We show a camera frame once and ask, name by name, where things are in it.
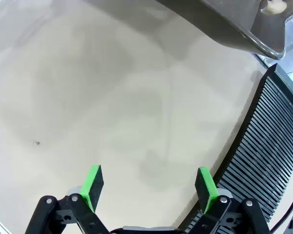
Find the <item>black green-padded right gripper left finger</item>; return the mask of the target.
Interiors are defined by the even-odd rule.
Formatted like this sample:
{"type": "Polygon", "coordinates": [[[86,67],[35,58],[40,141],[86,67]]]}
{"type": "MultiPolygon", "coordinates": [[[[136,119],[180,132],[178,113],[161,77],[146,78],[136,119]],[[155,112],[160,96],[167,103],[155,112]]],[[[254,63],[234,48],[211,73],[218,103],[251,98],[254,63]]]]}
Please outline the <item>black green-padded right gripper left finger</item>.
{"type": "Polygon", "coordinates": [[[41,197],[25,232],[61,234],[68,224],[77,224],[83,234],[108,234],[95,214],[103,185],[101,166],[92,166],[79,192],[61,200],[51,195],[41,197]]]}

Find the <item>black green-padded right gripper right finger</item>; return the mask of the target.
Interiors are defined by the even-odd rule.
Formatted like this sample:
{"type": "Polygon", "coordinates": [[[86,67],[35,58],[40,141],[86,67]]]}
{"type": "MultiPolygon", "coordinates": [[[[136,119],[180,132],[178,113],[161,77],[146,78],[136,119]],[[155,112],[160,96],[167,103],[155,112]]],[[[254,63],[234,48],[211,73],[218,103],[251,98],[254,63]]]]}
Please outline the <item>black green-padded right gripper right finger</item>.
{"type": "Polygon", "coordinates": [[[190,234],[215,234],[220,227],[234,234],[270,233],[257,200],[246,198],[239,202],[219,194],[207,167],[198,168],[195,188],[203,214],[190,229],[190,234]]]}

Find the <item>person's left hand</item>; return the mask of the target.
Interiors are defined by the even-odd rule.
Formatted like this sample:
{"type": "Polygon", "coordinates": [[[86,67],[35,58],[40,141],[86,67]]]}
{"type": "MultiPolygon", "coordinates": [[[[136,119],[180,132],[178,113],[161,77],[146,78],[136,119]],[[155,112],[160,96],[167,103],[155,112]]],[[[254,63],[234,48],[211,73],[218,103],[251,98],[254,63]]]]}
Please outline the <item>person's left hand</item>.
{"type": "Polygon", "coordinates": [[[276,15],[282,13],[287,8],[283,0],[268,0],[265,7],[261,9],[262,13],[276,15]]]}

